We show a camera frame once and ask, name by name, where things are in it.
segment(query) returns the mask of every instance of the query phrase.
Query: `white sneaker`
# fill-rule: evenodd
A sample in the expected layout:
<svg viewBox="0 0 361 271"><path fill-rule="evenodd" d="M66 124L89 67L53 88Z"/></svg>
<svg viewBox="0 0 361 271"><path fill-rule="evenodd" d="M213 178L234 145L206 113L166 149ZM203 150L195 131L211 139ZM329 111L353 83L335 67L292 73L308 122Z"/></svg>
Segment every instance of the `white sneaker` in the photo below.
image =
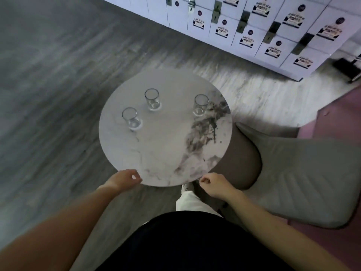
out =
<svg viewBox="0 0 361 271"><path fill-rule="evenodd" d="M193 191L194 192L194 185L192 182L187 182L182 185L182 194L185 191Z"/></svg>

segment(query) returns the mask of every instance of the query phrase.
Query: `forearm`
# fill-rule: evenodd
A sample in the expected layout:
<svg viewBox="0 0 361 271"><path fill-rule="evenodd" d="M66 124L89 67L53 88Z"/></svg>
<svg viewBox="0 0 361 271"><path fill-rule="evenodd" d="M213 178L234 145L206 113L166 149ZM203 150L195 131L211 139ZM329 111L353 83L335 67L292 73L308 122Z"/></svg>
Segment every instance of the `forearm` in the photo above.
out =
<svg viewBox="0 0 361 271"><path fill-rule="evenodd" d="M245 227L295 270L349 270L317 243L253 204L243 192L234 190L226 201Z"/></svg>
<svg viewBox="0 0 361 271"><path fill-rule="evenodd" d="M110 188L97 189L18 237L0 253L0 270L69 270L115 196Z"/></svg>

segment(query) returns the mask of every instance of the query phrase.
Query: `gray chair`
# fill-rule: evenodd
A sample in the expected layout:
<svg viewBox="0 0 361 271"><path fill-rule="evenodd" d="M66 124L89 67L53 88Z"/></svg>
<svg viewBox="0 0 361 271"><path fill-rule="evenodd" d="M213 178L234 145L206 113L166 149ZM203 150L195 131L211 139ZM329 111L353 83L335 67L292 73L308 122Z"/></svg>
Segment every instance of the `gray chair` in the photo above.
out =
<svg viewBox="0 0 361 271"><path fill-rule="evenodd" d="M236 126L211 172L222 173L272 214L325 228L348 222L361 189L361 148L334 139L272 137L243 123Z"/></svg>

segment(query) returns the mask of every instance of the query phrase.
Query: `locker door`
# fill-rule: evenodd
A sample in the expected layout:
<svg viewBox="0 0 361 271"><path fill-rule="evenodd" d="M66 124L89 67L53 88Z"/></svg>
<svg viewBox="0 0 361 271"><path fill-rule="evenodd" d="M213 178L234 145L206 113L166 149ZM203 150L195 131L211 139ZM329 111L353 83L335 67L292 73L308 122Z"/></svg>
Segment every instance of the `locker door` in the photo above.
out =
<svg viewBox="0 0 361 271"><path fill-rule="evenodd" d="M166 0L147 0L149 19L169 27Z"/></svg>
<svg viewBox="0 0 361 271"><path fill-rule="evenodd" d="M211 23L209 39L219 45L231 46L238 21L224 15L220 15L218 23Z"/></svg>
<svg viewBox="0 0 361 271"><path fill-rule="evenodd" d="M188 14L188 34L189 36L204 40L208 38L212 10L195 6L193 13Z"/></svg>
<svg viewBox="0 0 361 271"><path fill-rule="evenodd" d="M248 24L268 30L284 0L247 0L244 10L250 12Z"/></svg>
<svg viewBox="0 0 361 271"><path fill-rule="evenodd" d="M130 10L130 0L105 0L113 5Z"/></svg>
<svg viewBox="0 0 361 271"><path fill-rule="evenodd" d="M236 54L254 57L265 36L266 31L247 25L243 33L236 32L231 48Z"/></svg>
<svg viewBox="0 0 361 271"><path fill-rule="evenodd" d="M308 46L332 54L361 27L361 17L327 7L308 33L315 35Z"/></svg>
<svg viewBox="0 0 361 271"><path fill-rule="evenodd" d="M184 0L171 1L172 5L167 6L169 26L174 30L186 33L188 26L188 2Z"/></svg>
<svg viewBox="0 0 361 271"><path fill-rule="evenodd" d="M361 0L332 0L329 6L361 15Z"/></svg>
<svg viewBox="0 0 361 271"><path fill-rule="evenodd" d="M148 18L148 4L147 0L130 0L130 10L140 16Z"/></svg>
<svg viewBox="0 0 361 271"><path fill-rule="evenodd" d="M276 17L277 35L298 42L326 6L308 0L285 0Z"/></svg>
<svg viewBox="0 0 361 271"><path fill-rule="evenodd" d="M221 14L236 20L240 20L247 0L217 0L217 1L222 2Z"/></svg>
<svg viewBox="0 0 361 271"><path fill-rule="evenodd" d="M305 47L300 55L291 53L280 68L306 77L314 72L315 69L329 57L330 54L325 54L321 51Z"/></svg>
<svg viewBox="0 0 361 271"><path fill-rule="evenodd" d="M209 10L213 10L215 0L196 0L196 5L201 8L206 8Z"/></svg>
<svg viewBox="0 0 361 271"><path fill-rule="evenodd" d="M295 42L274 36L270 44L261 44L255 57L270 65L279 67L295 46Z"/></svg>

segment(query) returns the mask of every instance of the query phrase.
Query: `black shirt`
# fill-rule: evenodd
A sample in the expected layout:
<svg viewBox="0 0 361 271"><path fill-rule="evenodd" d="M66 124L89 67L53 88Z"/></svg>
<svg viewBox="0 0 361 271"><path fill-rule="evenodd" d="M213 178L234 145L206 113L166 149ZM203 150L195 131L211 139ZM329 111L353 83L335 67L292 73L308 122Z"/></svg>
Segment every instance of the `black shirt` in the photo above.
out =
<svg viewBox="0 0 361 271"><path fill-rule="evenodd" d="M241 227L214 214L177 211L138 228L104 270L292 270Z"/></svg>

